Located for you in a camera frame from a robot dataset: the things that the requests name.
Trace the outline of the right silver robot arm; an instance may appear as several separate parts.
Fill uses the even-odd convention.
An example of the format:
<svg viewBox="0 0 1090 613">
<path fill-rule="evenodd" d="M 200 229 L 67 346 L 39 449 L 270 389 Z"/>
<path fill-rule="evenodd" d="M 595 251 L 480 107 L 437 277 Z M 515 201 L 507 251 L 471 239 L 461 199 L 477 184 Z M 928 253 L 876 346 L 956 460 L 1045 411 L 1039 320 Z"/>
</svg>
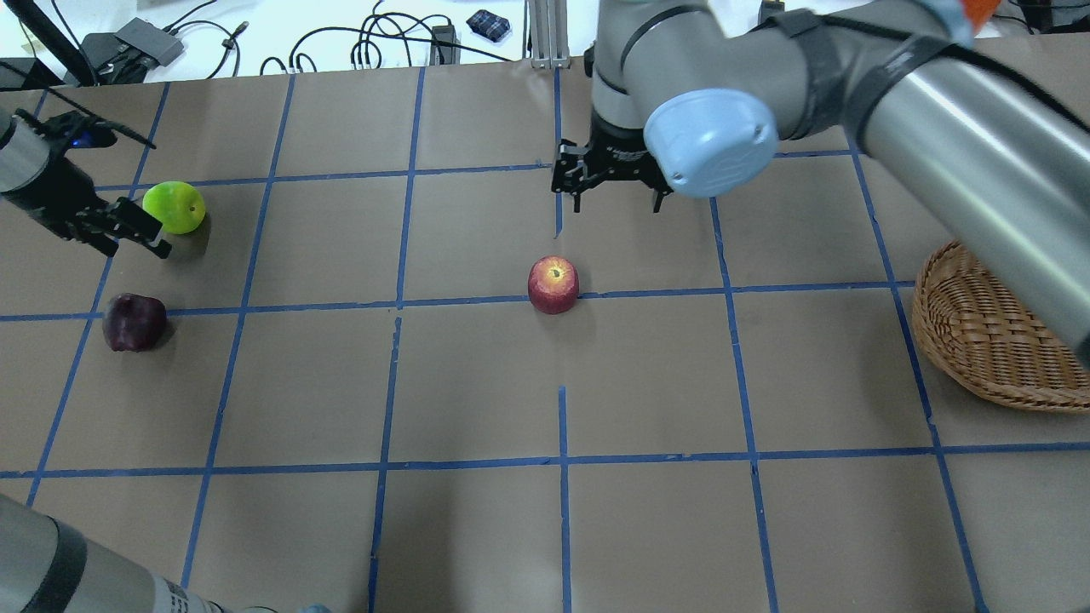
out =
<svg viewBox="0 0 1090 613">
<path fill-rule="evenodd" d="M 603 1 L 588 145 L 560 141 L 552 190 L 719 197 L 780 140 L 841 127 L 1085 364 L 1087 122 L 974 31 L 961 1 L 794 10 L 737 37 L 705 1 Z"/>
</svg>

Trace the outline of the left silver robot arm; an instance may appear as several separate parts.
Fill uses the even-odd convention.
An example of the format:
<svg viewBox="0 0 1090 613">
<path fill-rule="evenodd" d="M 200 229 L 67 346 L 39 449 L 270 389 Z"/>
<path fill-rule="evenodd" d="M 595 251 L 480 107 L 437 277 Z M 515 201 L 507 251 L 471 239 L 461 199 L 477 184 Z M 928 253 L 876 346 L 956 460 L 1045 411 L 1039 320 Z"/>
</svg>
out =
<svg viewBox="0 0 1090 613">
<path fill-rule="evenodd" d="M 3 199 L 48 232 L 87 244 L 105 257 L 117 254 L 119 240 L 140 244 L 158 259 L 169 257 L 172 247 L 164 224 L 133 199 L 99 197 L 89 175 L 66 159 L 78 135 L 95 129 L 152 146 L 132 129 L 81 110 L 44 122 L 15 110 L 3 127 Z"/>
</svg>

